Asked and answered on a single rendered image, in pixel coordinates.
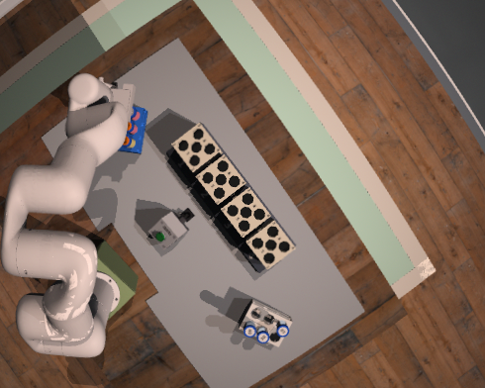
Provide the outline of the blue tube rack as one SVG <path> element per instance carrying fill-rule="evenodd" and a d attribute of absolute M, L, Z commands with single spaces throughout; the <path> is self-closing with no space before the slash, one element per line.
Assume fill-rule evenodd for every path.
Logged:
<path fill-rule="evenodd" d="M 118 151 L 142 154 L 143 141 L 144 141 L 144 135 L 145 135 L 145 129 L 146 129 L 147 110 L 145 108 L 139 108 L 139 107 L 135 107 L 135 108 L 137 109 L 137 111 L 140 112 L 140 117 L 136 121 L 133 121 L 133 120 L 131 121 L 134 122 L 135 125 L 137 125 L 138 131 L 134 135 L 129 133 L 127 133 L 127 135 L 133 138 L 136 141 L 136 144 L 132 148 L 121 146 L 121 148 Z"/>

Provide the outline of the beige tube rack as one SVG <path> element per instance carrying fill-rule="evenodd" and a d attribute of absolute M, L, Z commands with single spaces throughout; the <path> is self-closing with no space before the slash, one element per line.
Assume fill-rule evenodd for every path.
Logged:
<path fill-rule="evenodd" d="M 283 314 L 283 313 L 281 313 L 281 312 L 279 312 L 279 311 L 277 311 L 273 308 L 270 308 L 270 307 L 268 307 L 264 304 L 262 304 L 262 305 L 260 305 L 260 304 L 262 304 L 262 303 L 251 299 L 251 301 L 250 301 L 250 303 L 249 303 L 249 305 L 248 305 L 246 311 L 244 312 L 242 319 L 240 321 L 240 324 L 239 324 L 240 330 L 243 331 L 245 322 L 253 321 L 255 323 L 255 327 L 256 327 L 255 337 L 257 335 L 258 328 L 266 327 L 267 330 L 268 330 L 268 333 L 269 333 L 269 341 L 268 342 L 271 343 L 271 344 L 274 344 L 276 346 L 280 346 L 284 338 L 281 338 L 281 337 L 278 336 L 278 334 L 276 332 L 276 329 L 277 329 L 276 324 L 277 324 L 278 321 L 282 320 L 282 321 L 285 321 L 288 328 L 290 328 L 291 324 L 293 323 L 292 319 L 291 319 L 290 316 L 288 316 L 286 314 Z M 261 313 L 260 313 L 260 311 L 261 311 Z M 270 325 L 268 325 L 268 324 L 270 324 Z"/>

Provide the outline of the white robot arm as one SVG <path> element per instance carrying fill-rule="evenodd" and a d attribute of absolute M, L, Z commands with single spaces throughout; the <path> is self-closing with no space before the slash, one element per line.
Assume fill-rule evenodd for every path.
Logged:
<path fill-rule="evenodd" d="M 106 324 L 120 290 L 111 276 L 97 271 L 95 244 L 77 233 L 26 229 L 27 217 L 72 214 L 84 206 L 96 167 L 125 141 L 135 91 L 134 84 L 112 89 L 103 77 L 74 76 L 67 88 L 67 140 L 51 165 L 23 164 L 11 177 L 0 245 L 2 266 L 14 276 L 55 280 L 45 295 L 26 294 L 17 305 L 18 332 L 35 352 L 94 357 L 104 349 Z"/>

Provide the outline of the beige bucket adapter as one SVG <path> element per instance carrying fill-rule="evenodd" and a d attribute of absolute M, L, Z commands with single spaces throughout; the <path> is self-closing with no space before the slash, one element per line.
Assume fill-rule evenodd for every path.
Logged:
<path fill-rule="evenodd" d="M 221 204 L 223 199 L 226 200 L 230 196 L 233 196 L 235 192 L 246 185 L 243 178 L 239 175 L 225 155 L 221 156 L 214 163 L 211 163 L 210 166 L 208 165 L 208 167 L 196 177 L 213 198 L 213 200 L 217 203 L 217 205 Z M 231 178 L 229 179 L 229 177 Z M 219 186 L 217 186 L 217 184 Z M 229 186 L 229 184 L 231 186 Z"/>
<path fill-rule="evenodd" d="M 242 237 L 257 229 L 261 223 L 271 217 L 249 187 L 233 199 L 221 210 Z"/>
<path fill-rule="evenodd" d="M 279 260 L 282 260 L 296 248 L 273 219 L 246 238 L 245 242 L 266 269 L 269 269 Z M 280 249 L 284 249 L 285 252 L 280 251 Z M 265 260 L 266 263 L 263 261 L 263 257 L 267 259 Z"/>
<path fill-rule="evenodd" d="M 201 130 L 204 132 L 204 136 L 203 133 L 201 133 Z M 195 139 L 193 138 L 194 134 L 197 134 Z M 184 144 L 184 142 L 188 142 L 188 144 Z M 216 145 L 201 124 L 197 124 L 172 145 L 194 173 L 198 173 L 201 169 L 222 154 L 220 148 Z"/>

